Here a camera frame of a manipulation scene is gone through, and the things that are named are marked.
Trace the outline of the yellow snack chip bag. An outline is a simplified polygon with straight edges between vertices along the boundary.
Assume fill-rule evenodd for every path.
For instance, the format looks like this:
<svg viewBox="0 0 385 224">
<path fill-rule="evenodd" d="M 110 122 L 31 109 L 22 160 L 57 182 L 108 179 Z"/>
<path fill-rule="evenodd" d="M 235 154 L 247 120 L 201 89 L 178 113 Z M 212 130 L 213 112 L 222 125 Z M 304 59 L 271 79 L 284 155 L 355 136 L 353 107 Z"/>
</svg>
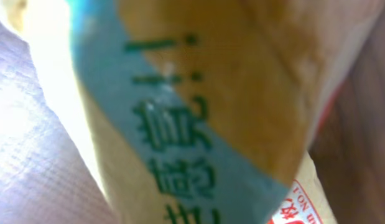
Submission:
<svg viewBox="0 0 385 224">
<path fill-rule="evenodd" d="M 384 1 L 0 0 L 121 223 L 334 223 L 308 149 Z"/>
</svg>

